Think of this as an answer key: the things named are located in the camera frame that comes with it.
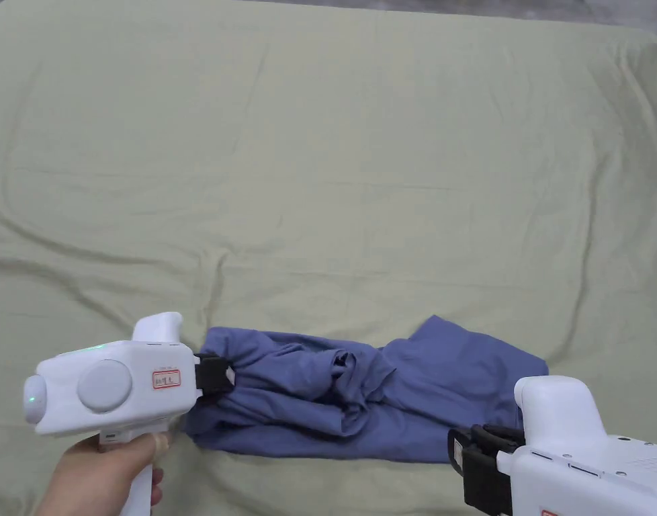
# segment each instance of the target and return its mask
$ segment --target finger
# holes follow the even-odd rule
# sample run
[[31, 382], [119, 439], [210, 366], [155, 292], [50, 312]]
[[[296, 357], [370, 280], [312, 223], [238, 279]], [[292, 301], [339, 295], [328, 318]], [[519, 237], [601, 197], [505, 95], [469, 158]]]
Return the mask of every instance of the finger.
[[98, 452], [99, 451], [99, 434], [82, 439], [76, 442], [68, 449], [68, 452]]
[[152, 485], [156, 486], [162, 480], [163, 480], [163, 469], [154, 468], [154, 470], [152, 471]]
[[163, 492], [161, 491], [161, 487], [153, 486], [152, 499], [150, 500], [150, 505], [157, 505], [162, 498], [163, 498]]
[[117, 473], [132, 481], [141, 470], [152, 463], [156, 455], [168, 450], [168, 442], [168, 436], [164, 433], [146, 433], [106, 455], [110, 457]]

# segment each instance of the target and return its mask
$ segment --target round button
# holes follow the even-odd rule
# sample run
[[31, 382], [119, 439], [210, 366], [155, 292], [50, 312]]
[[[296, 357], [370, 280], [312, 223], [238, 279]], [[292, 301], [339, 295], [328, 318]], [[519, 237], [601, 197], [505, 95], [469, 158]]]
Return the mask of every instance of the round button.
[[25, 380], [23, 385], [23, 412], [25, 421], [37, 425], [46, 412], [46, 383], [38, 374]]
[[132, 389], [130, 371], [115, 360], [102, 360], [91, 366], [77, 382], [77, 396], [93, 412], [117, 409]]

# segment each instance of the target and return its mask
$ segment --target crumpled fabric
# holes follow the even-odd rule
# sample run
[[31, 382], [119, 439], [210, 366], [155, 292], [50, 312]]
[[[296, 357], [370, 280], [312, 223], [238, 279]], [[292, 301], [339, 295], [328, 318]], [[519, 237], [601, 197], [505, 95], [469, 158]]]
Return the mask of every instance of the crumpled fabric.
[[437, 316], [381, 348], [212, 327], [202, 352], [231, 362], [232, 393], [198, 402], [198, 446], [265, 457], [449, 462], [452, 427], [522, 426], [513, 389], [546, 362]]

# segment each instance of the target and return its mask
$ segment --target human hand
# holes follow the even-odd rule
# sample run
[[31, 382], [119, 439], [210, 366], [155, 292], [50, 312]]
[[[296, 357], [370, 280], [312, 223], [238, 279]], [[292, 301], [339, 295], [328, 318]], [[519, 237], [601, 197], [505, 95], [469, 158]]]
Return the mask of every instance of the human hand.
[[[61, 457], [36, 516], [119, 516], [130, 484], [139, 472], [168, 450], [165, 433], [147, 433], [100, 453], [99, 436], [84, 439]], [[163, 470], [152, 473], [152, 505], [162, 497]]]

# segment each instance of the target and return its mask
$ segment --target light green cloth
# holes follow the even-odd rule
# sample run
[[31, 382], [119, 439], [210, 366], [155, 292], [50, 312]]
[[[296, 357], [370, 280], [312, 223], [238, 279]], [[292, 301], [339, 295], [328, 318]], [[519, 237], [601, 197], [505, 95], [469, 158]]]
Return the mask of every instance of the light green cloth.
[[[657, 441], [657, 41], [235, 0], [0, 4], [0, 515], [73, 440], [47, 357], [183, 313], [383, 344], [438, 314]], [[447, 466], [180, 439], [156, 515], [472, 514]]]

